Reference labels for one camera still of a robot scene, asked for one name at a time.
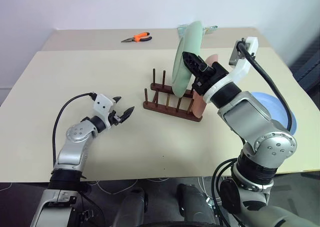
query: beige table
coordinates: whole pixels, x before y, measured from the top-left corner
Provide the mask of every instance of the beige table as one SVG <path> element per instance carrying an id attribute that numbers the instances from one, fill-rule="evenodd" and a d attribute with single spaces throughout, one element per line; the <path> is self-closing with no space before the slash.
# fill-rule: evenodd
<path id="1" fill-rule="evenodd" d="M 201 56 L 219 54 L 219 62 L 227 67 L 232 49 L 204 48 Z M 172 71 L 175 53 L 175 49 L 38 52 L 0 107 L 0 182 L 47 182 L 57 113 L 68 99 L 91 91 L 122 96 L 116 108 L 119 112 L 131 106 L 135 109 L 124 124 L 94 140 L 83 173 L 88 180 L 209 176 L 220 162 L 237 157 L 242 143 L 218 117 L 213 104 L 207 106 L 199 123 L 142 108 L 152 68 L 159 82 L 162 70 Z M 320 169 L 317 107 L 272 48 L 259 48 L 256 58 L 298 120 L 297 151 L 278 172 Z M 253 69 L 239 87 L 272 93 Z M 173 98 L 170 104 L 176 103 Z M 187 104 L 182 101 L 182 108 Z M 92 105 L 89 98 L 83 98 L 65 109 L 56 134 L 57 152 L 67 128 L 91 116 Z"/>

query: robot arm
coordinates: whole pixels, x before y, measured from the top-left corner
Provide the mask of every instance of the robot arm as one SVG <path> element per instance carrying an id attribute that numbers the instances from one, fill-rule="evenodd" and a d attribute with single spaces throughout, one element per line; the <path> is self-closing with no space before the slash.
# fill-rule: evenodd
<path id="1" fill-rule="evenodd" d="M 241 43 L 255 55 L 257 38 L 248 37 Z M 277 169 L 296 151 L 297 142 L 259 101 L 235 84 L 251 66 L 237 45 L 229 61 L 235 66 L 231 73 L 218 62 L 208 66 L 199 56 L 182 53 L 185 66 L 195 75 L 194 90 L 206 103 L 212 102 L 231 130 L 246 140 L 231 168 L 232 178 L 220 185 L 222 206 L 246 227 L 315 227 L 282 208 L 267 206 Z"/>
<path id="2" fill-rule="evenodd" d="M 94 116 L 86 117 L 66 132 L 66 140 L 54 164 L 52 176 L 41 197 L 31 227 L 68 226 L 78 219 L 78 213 L 71 207 L 79 192 L 83 191 L 80 178 L 93 139 L 112 125 L 123 123 L 132 114 L 134 107 L 117 116 L 115 104 L 121 97 L 109 99 L 103 94 L 93 93 Z"/>

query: gray floor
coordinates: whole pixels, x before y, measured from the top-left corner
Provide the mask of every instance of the gray floor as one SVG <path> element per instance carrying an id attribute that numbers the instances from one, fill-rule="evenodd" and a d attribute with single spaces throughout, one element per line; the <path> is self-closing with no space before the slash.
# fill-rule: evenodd
<path id="1" fill-rule="evenodd" d="M 134 183 L 135 180 L 103 181 L 101 186 L 109 192 L 116 192 Z M 145 223 L 161 221 L 182 221 L 176 201 L 176 188 L 180 183 L 193 184 L 197 187 L 197 178 L 170 178 L 164 182 L 151 182 L 140 179 L 136 187 L 142 187 L 148 193 L 149 206 L 144 216 Z M 0 190 L 10 183 L 0 183 Z M 210 189 L 210 178 L 205 178 L 207 190 Z M 13 183 L 10 189 L 0 191 L 0 226 L 29 226 L 37 208 L 42 191 L 45 188 Z M 277 176 L 271 191 L 270 205 L 285 208 L 300 217 L 320 225 L 320 181 L 301 176 L 299 173 Z M 93 186 L 88 195 L 102 207 L 107 226 L 109 227 L 117 213 L 125 191 L 117 195 L 108 195 Z M 230 217 L 232 226 L 238 226 Z"/>

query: pliers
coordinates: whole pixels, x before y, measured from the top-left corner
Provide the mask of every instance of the pliers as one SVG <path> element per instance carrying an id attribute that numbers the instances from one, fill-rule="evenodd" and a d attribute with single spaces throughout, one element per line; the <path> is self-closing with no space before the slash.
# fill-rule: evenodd
<path id="1" fill-rule="evenodd" d="M 147 37 L 147 38 L 142 38 L 142 37 L 145 37 L 145 36 L 148 36 L 150 35 L 149 32 L 143 32 L 143 33 L 140 33 L 140 34 L 137 34 L 137 35 L 134 35 L 132 38 L 127 38 L 125 40 L 122 40 L 121 42 L 145 42 L 145 41 L 149 41 L 152 39 L 151 36 Z"/>

